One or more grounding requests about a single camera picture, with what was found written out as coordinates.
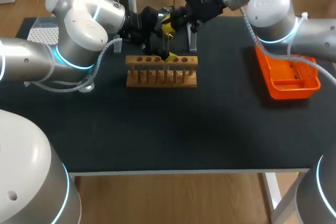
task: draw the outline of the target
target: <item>white cable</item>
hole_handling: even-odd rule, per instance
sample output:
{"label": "white cable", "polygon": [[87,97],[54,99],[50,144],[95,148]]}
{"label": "white cable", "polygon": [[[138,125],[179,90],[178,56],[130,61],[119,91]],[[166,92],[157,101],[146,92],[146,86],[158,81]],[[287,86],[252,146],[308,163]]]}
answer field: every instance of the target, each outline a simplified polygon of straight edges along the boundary
{"label": "white cable", "polygon": [[270,52],[268,52],[261,44],[260,42],[258,41],[255,33],[253,32],[253,29],[251,27],[251,24],[250,22],[248,21],[247,17],[246,17],[246,14],[243,10],[243,8],[240,8],[240,12],[242,13],[242,16],[244,18],[244,21],[245,21],[245,24],[247,26],[247,29],[254,41],[254,43],[257,45],[257,47],[264,53],[266,54],[267,56],[271,57],[271,58],[274,58],[274,59],[278,59],[278,60],[290,60],[290,61],[294,61],[294,62],[297,62],[297,61],[301,61],[305,64],[308,64],[316,69],[318,69],[322,74],[324,74],[333,84],[336,85],[336,79],[334,76],[331,75],[331,73],[329,73],[328,71],[326,71],[323,67],[321,67],[320,65],[306,59],[306,58],[303,58],[303,57],[293,57],[293,56],[281,56],[281,55],[275,55],[275,54],[272,54]]}
{"label": "white cable", "polygon": [[0,81],[2,80],[2,78],[4,77],[5,74],[5,67],[6,67],[6,56],[5,56],[5,52],[4,52],[4,45],[2,45],[2,42],[0,40],[0,54],[2,57],[2,66],[1,66],[1,73],[0,73]]}
{"label": "white cable", "polygon": [[108,42],[106,44],[106,46],[104,47],[104,49],[102,50],[102,52],[100,53],[99,57],[98,57],[98,60],[97,60],[97,63],[96,63],[96,66],[94,68],[94,71],[92,73],[92,75],[90,76],[90,78],[84,82],[83,84],[79,85],[79,86],[76,86],[74,88],[71,88],[71,89],[54,89],[54,88],[51,88],[51,87],[48,87],[42,83],[39,83],[39,82],[32,82],[32,84],[35,84],[36,86],[39,86],[40,88],[43,88],[45,90],[48,90],[50,92],[55,92],[55,93],[66,93],[66,92],[73,92],[73,91],[76,91],[76,90],[79,90],[80,88],[82,87],[85,87],[87,86],[88,84],[91,84],[98,72],[98,69],[99,69],[99,66],[100,66],[100,62],[101,62],[101,58],[103,57],[105,51],[111,46],[113,45],[114,43],[116,42],[119,42],[119,41],[122,41],[122,38],[117,38],[117,39],[114,39],[114,40],[111,40],[110,42]]}
{"label": "white cable", "polygon": [[295,35],[296,33],[298,32],[298,30],[300,29],[300,26],[302,24],[302,22],[304,20],[308,19],[308,13],[302,13],[301,15],[301,18],[300,18],[300,21],[298,22],[298,26],[297,28],[295,29],[295,31],[292,33],[292,36],[289,38],[289,43],[288,43],[288,47],[287,47],[287,56],[290,57],[291,54],[290,54],[290,51],[292,49],[292,45],[293,45],[293,41],[294,41],[294,38],[295,38]]}

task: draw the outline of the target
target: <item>wooden test tube rack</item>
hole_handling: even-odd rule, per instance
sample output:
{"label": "wooden test tube rack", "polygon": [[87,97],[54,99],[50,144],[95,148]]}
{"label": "wooden test tube rack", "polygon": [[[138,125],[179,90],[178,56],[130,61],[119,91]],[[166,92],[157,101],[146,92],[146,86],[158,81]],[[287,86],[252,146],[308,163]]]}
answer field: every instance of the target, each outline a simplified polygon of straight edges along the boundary
{"label": "wooden test tube rack", "polygon": [[[126,65],[130,66],[127,75],[127,87],[138,88],[196,88],[197,56],[177,56],[174,60],[164,61],[158,56],[126,56]],[[150,70],[151,66],[160,66],[162,70]]]}

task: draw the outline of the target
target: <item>white table frame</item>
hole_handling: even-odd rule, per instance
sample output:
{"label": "white table frame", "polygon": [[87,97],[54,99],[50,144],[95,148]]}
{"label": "white table frame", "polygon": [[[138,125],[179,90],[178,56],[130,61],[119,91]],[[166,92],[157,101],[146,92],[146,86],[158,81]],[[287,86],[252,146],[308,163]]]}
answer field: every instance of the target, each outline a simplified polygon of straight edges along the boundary
{"label": "white table frame", "polygon": [[[248,169],[248,170],[138,170],[125,172],[87,172],[87,173],[69,173],[71,178],[76,176],[111,176],[111,175],[154,175],[154,174],[221,174],[221,173],[262,173],[266,187],[267,200],[271,210],[271,223],[283,224],[293,212],[297,212],[296,191],[303,176],[309,169]],[[300,172],[298,178],[288,189],[284,197],[281,197],[276,173]]]}

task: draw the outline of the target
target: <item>yellow object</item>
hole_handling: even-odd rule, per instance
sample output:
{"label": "yellow object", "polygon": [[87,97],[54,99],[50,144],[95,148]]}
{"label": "yellow object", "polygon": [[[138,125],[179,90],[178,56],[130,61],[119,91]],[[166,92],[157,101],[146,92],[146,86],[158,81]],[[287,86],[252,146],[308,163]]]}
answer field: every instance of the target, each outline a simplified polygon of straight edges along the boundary
{"label": "yellow object", "polygon": [[172,24],[170,23],[165,23],[165,21],[167,21],[167,19],[170,19],[170,14],[168,14],[167,16],[165,16],[165,18],[161,21],[162,22],[162,31],[165,33],[165,34],[171,34],[171,33],[174,33],[175,30],[173,29],[172,27]]}
{"label": "yellow object", "polygon": [[172,52],[169,52],[169,56],[167,57],[167,59],[165,61],[170,61],[173,60],[177,57],[176,54],[173,54]]}

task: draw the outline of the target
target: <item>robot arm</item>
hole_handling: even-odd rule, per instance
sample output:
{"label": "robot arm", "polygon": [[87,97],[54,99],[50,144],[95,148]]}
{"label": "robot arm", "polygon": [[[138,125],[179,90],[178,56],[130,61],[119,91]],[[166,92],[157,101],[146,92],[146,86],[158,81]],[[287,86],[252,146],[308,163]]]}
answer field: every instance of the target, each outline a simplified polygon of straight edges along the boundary
{"label": "robot arm", "polygon": [[292,0],[186,0],[187,4],[171,13],[163,24],[167,33],[186,23],[197,31],[199,23],[218,16],[228,7],[237,10],[247,4],[247,18],[263,46],[270,52],[291,53],[336,62],[335,19],[307,19],[299,25]]}
{"label": "robot arm", "polygon": [[113,0],[46,0],[46,9],[57,18],[58,45],[2,38],[0,79],[79,82],[96,63],[107,33],[141,45],[157,21],[150,7],[136,14]]}

